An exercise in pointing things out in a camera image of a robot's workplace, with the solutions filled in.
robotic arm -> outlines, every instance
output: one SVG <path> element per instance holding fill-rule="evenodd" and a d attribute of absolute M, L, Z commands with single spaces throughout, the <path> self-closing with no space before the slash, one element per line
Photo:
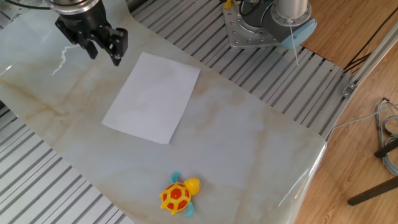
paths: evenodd
<path fill-rule="evenodd" d="M 115 66 L 120 64 L 127 50 L 128 32 L 112 28 L 106 20 L 102 0 L 47 0 L 47 3 L 60 15 L 55 25 L 72 44 L 79 44 L 95 59 L 98 54 L 95 41 Z"/>
<path fill-rule="evenodd" d="M 317 27 L 308 0 L 221 0 L 232 48 L 293 49 Z"/>

blue turtle flipper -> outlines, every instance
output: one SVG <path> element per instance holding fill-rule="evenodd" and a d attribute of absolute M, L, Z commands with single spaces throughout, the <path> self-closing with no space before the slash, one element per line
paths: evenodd
<path fill-rule="evenodd" d="M 193 215 L 193 205 L 192 202 L 189 202 L 188 204 L 188 211 L 185 213 L 185 217 L 191 217 Z"/>
<path fill-rule="evenodd" d="M 178 182 L 178 177 L 180 176 L 180 172 L 175 172 L 173 175 L 172 175 L 172 183 L 174 184 L 174 183 L 177 183 Z"/>

toy turtle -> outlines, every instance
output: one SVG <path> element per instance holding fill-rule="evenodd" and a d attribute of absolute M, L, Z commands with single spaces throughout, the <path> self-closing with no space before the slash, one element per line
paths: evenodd
<path fill-rule="evenodd" d="M 174 215 L 176 212 L 188 207 L 185 217 L 190 217 L 193 214 L 193 205 L 191 197 L 196 195 L 200 190 L 200 180 L 196 177 L 191 177 L 184 183 L 177 181 L 180 176 L 179 172 L 172 175 L 172 185 L 166 187 L 163 193 L 159 196 L 162 198 L 161 209 L 167 209 Z"/>

white sheet of paper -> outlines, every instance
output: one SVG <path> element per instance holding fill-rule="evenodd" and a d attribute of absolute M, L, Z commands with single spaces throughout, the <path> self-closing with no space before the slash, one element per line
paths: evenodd
<path fill-rule="evenodd" d="M 199 68 L 141 53 L 102 124 L 133 136 L 168 144 L 199 73 Z"/>

white tabletop surface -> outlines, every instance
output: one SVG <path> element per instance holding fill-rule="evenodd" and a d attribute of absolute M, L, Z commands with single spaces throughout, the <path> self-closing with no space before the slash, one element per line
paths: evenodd
<path fill-rule="evenodd" d="M 0 100 L 136 223 L 293 223 L 325 140 L 140 25 L 125 1 L 104 4 L 129 31 L 119 67 L 70 44 L 55 12 L 30 11 L 0 32 Z M 141 52 L 201 69 L 170 144 L 101 124 Z M 190 218 L 160 209 L 175 171 L 202 181 Z"/>

